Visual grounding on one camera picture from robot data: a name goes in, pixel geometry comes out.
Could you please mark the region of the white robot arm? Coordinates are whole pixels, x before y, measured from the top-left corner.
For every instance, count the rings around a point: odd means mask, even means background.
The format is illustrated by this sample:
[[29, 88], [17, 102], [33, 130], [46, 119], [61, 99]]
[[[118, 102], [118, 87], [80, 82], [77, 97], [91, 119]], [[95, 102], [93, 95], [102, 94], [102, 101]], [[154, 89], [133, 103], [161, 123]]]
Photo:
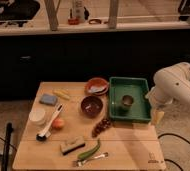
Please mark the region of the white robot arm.
[[164, 116], [163, 107], [176, 99], [190, 107], [190, 63], [180, 62], [158, 70], [154, 86], [145, 95], [151, 105], [151, 124], [157, 125]]

